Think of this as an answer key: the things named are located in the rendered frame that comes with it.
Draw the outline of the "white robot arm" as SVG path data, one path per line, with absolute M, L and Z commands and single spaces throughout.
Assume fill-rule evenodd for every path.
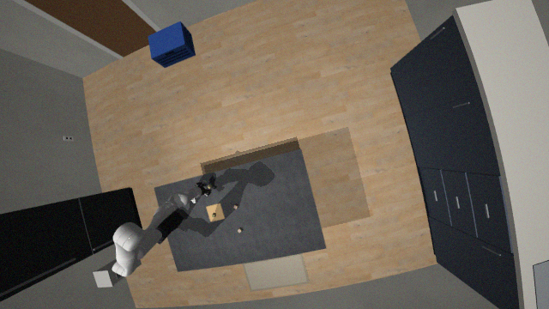
M 114 242 L 117 262 L 112 266 L 112 271 L 121 276 L 131 275 L 138 265 L 138 260 L 142 259 L 162 238 L 161 231 L 156 229 L 159 224 L 177 209 L 178 204 L 186 205 L 190 200 L 196 203 L 196 198 L 201 196 L 202 190 L 194 187 L 185 193 L 175 192 L 166 203 L 158 207 L 147 229 L 143 230 L 135 223 L 127 222 L 116 230 L 113 241 L 118 243 Z

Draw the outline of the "tan square mat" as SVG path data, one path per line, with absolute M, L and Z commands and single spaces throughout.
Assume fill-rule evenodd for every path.
M 218 220 L 225 219 L 225 216 L 224 216 L 224 213 L 223 213 L 223 210 L 222 210 L 222 207 L 221 207 L 220 203 L 207 206 L 207 211 L 208 211 L 208 216 L 209 216 L 210 221 L 218 221 Z M 216 214 L 215 218 L 211 217 L 212 214 Z

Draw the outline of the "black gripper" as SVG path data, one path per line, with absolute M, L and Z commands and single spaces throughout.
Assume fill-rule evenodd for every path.
M 206 185 L 206 184 L 205 184 L 205 185 Z M 203 187 L 203 186 L 205 186 L 205 185 L 204 185 L 203 183 L 196 183 L 196 184 L 195 184 L 196 187 L 199 187 L 199 186 L 200 186 L 199 188 L 201 188 L 201 190 L 202 190 L 202 195 L 206 195 L 206 197 L 207 197 L 207 196 L 211 193 L 211 190 L 212 190 L 212 189 L 210 189 L 210 190 L 205 189 L 205 188 Z M 203 188 L 203 189 L 202 189 L 202 188 Z

